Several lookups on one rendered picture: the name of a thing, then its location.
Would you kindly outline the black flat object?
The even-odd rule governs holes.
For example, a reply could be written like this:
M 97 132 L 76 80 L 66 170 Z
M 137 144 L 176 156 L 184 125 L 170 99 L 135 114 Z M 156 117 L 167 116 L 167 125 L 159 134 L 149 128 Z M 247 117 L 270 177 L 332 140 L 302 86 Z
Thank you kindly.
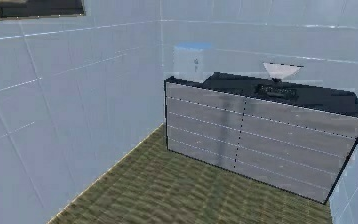
M 298 94 L 295 89 L 277 87 L 272 85 L 258 84 L 256 86 L 255 92 L 263 96 L 277 97 L 288 100 L 298 98 Z

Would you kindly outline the pale box with blue lid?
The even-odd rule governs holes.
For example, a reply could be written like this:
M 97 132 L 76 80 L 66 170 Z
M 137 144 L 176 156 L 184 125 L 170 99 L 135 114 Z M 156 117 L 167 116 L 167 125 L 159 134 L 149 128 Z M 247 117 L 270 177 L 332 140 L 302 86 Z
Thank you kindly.
M 193 82 L 203 83 L 212 73 L 207 70 L 206 55 L 210 43 L 179 43 L 173 50 L 173 76 Z

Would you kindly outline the dark framed picture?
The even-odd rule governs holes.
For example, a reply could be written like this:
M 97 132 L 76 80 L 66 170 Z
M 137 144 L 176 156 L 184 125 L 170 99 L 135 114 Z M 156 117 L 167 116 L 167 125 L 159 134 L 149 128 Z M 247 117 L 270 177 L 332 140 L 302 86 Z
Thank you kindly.
M 0 19 L 84 14 L 83 0 L 0 0 Z

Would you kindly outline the grey chest of drawers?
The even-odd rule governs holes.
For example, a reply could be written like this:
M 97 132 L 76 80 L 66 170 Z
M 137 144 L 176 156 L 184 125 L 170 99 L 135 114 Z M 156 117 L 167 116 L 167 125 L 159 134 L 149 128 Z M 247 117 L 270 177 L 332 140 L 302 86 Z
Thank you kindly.
M 255 92 L 295 89 L 297 99 Z M 164 82 L 168 150 L 324 204 L 358 145 L 358 97 L 345 90 L 216 72 Z

